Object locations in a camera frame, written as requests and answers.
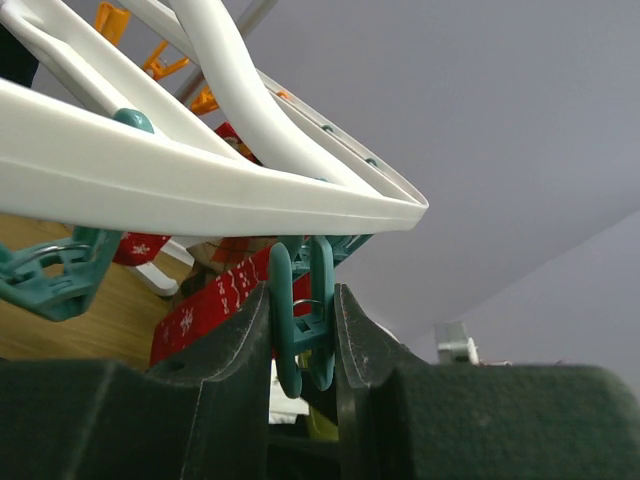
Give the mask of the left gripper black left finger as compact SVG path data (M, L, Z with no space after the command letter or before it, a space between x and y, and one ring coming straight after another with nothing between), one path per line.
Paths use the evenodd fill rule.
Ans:
M113 360L1 365L5 479L262 479L269 295L140 372Z

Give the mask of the white round sock hanger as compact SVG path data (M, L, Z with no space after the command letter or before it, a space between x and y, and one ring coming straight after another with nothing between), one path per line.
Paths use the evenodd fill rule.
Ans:
M5 1L1 23L75 96L1 84L1 209L187 237L409 230L424 196L334 146L278 99L219 1L127 8L198 63L250 163L61 1Z

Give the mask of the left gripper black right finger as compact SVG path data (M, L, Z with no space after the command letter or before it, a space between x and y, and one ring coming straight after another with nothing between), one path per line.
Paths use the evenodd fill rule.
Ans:
M432 365L334 296L345 479L635 479L639 405L584 365Z

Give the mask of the red sock with grey toe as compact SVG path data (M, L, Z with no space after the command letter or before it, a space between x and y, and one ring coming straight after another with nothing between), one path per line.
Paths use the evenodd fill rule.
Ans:
M267 280L270 250L266 247L222 273L195 263L169 313L155 327L149 364L183 350L236 313L255 287Z

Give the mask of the red patterned sock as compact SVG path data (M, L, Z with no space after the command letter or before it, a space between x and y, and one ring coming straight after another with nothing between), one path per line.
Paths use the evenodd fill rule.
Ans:
M152 262L170 240L168 235L125 232L113 257L113 262L135 267Z

